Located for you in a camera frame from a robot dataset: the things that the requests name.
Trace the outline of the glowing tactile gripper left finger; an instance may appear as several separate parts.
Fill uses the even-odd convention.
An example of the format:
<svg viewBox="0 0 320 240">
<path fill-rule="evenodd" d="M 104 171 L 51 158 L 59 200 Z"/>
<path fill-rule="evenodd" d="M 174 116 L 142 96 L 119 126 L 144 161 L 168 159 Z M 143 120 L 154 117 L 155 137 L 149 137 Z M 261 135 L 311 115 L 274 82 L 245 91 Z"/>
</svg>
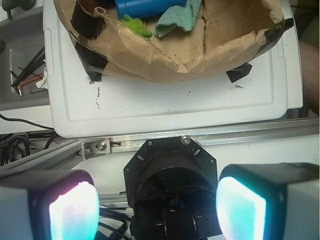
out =
<svg viewBox="0 0 320 240">
<path fill-rule="evenodd" d="M 2 240 L 93 240 L 99 195 L 84 170 L 2 170 Z"/>
</svg>

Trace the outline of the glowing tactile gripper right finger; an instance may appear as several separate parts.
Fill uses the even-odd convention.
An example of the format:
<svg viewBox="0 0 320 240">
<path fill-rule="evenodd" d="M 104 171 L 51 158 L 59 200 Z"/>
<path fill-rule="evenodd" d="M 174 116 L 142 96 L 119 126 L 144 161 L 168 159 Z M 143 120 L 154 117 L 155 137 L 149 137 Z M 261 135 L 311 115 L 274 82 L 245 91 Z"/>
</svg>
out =
<svg viewBox="0 0 320 240">
<path fill-rule="evenodd" d="M 227 240 L 318 240 L 317 164 L 229 164 L 216 191 L 218 222 Z"/>
</svg>

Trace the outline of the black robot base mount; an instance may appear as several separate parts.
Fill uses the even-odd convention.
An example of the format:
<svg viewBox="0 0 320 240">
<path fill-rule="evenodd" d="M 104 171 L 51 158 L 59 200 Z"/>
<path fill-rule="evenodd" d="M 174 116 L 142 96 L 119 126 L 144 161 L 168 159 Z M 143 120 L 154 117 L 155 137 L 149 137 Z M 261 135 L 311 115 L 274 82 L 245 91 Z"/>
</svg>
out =
<svg viewBox="0 0 320 240">
<path fill-rule="evenodd" d="M 220 235 L 217 161 L 189 136 L 147 140 L 124 167 L 135 240 Z"/>
</svg>

